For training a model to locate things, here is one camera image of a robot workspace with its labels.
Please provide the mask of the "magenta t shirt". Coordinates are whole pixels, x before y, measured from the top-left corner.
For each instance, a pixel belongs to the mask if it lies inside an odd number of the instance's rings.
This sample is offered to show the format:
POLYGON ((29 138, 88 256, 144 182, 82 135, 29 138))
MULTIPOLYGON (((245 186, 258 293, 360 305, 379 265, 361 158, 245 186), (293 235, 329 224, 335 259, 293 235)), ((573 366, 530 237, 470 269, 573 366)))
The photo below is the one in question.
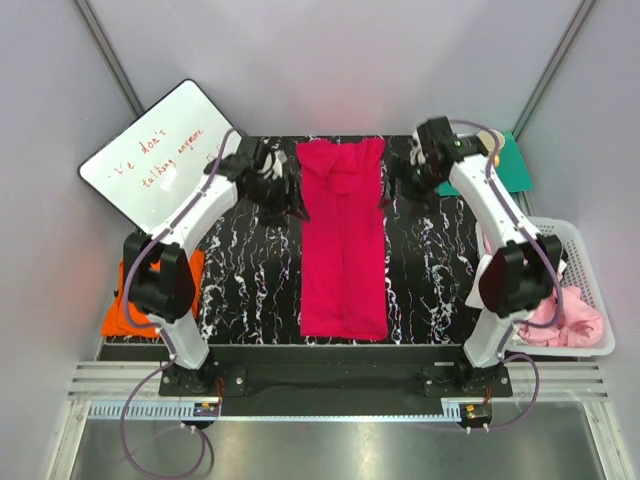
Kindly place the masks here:
POLYGON ((296 148, 302 198, 300 332, 316 338, 380 341, 388 335, 382 138, 296 148))

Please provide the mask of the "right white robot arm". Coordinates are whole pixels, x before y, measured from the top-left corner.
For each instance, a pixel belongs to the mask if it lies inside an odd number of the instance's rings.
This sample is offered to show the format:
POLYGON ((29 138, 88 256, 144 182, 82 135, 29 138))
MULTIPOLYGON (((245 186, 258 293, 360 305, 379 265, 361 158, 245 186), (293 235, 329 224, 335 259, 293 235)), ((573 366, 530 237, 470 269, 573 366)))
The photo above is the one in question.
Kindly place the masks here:
POLYGON ((380 203, 402 196, 423 216, 435 209, 438 189, 448 182, 488 241, 491 259, 476 275, 481 313, 445 378, 472 397, 499 377, 508 341, 518 328, 532 326, 540 303, 563 299, 558 280, 563 246, 557 236, 543 235, 511 198, 495 168, 500 147, 487 148, 480 138, 485 127, 458 135, 453 124, 441 116, 416 127, 410 157, 394 157, 388 167, 380 203))

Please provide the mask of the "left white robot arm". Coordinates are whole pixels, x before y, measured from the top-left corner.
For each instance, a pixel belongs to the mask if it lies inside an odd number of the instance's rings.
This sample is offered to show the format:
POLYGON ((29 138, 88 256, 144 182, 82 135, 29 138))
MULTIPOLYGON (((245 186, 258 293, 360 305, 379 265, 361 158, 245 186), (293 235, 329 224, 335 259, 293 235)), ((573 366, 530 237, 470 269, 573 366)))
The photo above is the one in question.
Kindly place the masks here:
POLYGON ((259 208, 264 225, 310 216, 296 176, 285 170, 285 152, 253 137, 222 147, 203 170, 187 199, 150 234, 131 234, 123 246, 120 307, 127 323, 152 329, 169 360, 162 367, 162 393, 203 396, 214 390, 213 352, 196 325, 192 305, 198 291, 190 267, 211 226, 240 200, 259 208))

